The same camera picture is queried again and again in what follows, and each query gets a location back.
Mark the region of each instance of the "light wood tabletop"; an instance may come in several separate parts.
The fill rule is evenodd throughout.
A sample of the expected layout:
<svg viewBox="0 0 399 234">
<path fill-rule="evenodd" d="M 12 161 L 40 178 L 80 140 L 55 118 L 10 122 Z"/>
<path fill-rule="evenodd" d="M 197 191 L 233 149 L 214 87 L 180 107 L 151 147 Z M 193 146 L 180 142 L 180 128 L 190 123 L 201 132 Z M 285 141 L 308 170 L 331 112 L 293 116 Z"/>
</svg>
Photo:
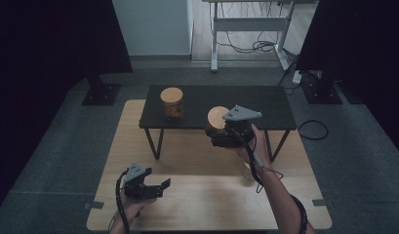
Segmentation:
<svg viewBox="0 0 399 234">
<path fill-rule="evenodd" d="M 132 162 L 152 168 L 146 185 L 172 180 L 163 197 L 136 218 L 133 230 L 277 229 L 266 195 L 257 193 L 257 183 L 244 176 L 248 170 L 244 162 L 229 150 L 213 147 L 205 131 L 166 130 L 162 156 L 155 160 L 139 128 L 143 106 L 142 99 L 125 104 L 95 197 L 103 207 L 91 209 L 90 230 L 107 230 L 117 211 L 116 180 Z M 151 133 L 153 139 L 159 137 L 159 130 Z M 278 131 L 270 134 L 271 143 L 278 144 L 281 136 Z M 282 182 L 289 192 L 304 204 L 314 228 L 330 228 L 327 207 L 313 205 L 322 195 L 297 131 L 291 131 L 273 166 L 284 174 Z"/>
</svg>

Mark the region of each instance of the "gray floor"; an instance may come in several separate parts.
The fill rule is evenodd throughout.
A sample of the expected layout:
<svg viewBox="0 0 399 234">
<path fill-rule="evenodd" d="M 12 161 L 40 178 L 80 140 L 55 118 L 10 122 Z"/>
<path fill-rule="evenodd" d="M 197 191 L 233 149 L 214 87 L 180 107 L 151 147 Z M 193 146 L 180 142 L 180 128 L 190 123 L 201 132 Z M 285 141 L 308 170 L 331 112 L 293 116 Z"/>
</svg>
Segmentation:
<svg viewBox="0 0 399 234">
<path fill-rule="evenodd" d="M 96 194 L 122 108 L 128 99 L 145 98 L 148 85 L 276 85 L 283 74 L 275 66 L 221 66 L 211 73 L 202 63 L 134 65 L 132 74 L 103 76 L 123 85 L 113 106 L 81 106 L 86 81 L 69 92 L 1 207 L 0 233 L 92 233 L 86 205 Z M 283 86 L 292 86 L 291 79 Z M 330 131 L 323 140 L 302 140 L 333 220 L 319 233 L 399 233 L 399 153 L 366 106 L 342 100 L 308 104 L 301 88 L 289 95 L 298 125 L 316 119 Z M 300 132 L 318 137 L 324 130 L 312 124 Z"/>
</svg>

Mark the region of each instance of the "wooden lid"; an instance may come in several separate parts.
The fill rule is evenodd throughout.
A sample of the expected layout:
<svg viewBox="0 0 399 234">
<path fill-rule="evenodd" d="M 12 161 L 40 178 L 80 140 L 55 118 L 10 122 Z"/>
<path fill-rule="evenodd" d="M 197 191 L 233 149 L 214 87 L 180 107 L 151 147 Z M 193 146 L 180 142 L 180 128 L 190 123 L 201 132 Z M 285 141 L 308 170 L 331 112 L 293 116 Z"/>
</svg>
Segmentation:
<svg viewBox="0 0 399 234">
<path fill-rule="evenodd" d="M 168 88 L 160 94 L 160 98 L 166 103 L 172 104 L 177 103 L 183 97 L 183 92 L 178 88 Z"/>
<path fill-rule="evenodd" d="M 227 112 L 229 112 L 229 110 L 223 106 L 212 108 L 208 113 L 209 124 L 217 130 L 222 130 L 225 124 L 222 116 Z"/>
</svg>

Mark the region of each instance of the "small black table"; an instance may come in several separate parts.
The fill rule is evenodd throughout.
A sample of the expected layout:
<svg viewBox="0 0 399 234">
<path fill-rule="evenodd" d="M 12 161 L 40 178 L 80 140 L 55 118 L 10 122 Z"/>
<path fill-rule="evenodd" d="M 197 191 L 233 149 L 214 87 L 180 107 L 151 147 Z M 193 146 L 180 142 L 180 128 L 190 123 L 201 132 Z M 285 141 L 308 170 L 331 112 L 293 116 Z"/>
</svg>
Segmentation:
<svg viewBox="0 0 399 234">
<path fill-rule="evenodd" d="M 179 121 L 168 121 L 164 116 L 160 94 L 170 87 L 177 87 L 183 91 L 183 118 Z M 208 112 L 213 107 L 224 106 L 231 109 L 236 104 L 262 113 L 262 117 L 252 120 L 252 123 L 265 132 L 269 160 L 273 162 L 290 131 L 297 128 L 285 91 L 279 86 L 152 85 L 147 94 L 139 127 L 145 130 L 153 155 L 158 160 L 165 129 L 205 130 L 208 125 Z M 149 129 L 160 129 L 157 150 Z M 285 131 L 274 153 L 267 131 Z"/>
</svg>

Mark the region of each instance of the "wall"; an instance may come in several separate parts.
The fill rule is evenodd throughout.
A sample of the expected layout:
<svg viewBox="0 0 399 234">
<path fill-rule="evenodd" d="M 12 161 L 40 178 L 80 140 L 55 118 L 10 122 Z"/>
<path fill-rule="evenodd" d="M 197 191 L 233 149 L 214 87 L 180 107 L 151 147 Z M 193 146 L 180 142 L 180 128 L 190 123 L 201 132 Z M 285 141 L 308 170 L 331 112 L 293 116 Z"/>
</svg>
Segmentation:
<svg viewBox="0 0 399 234">
<path fill-rule="evenodd" d="M 190 55 L 192 0 L 113 0 L 129 56 Z"/>
</svg>

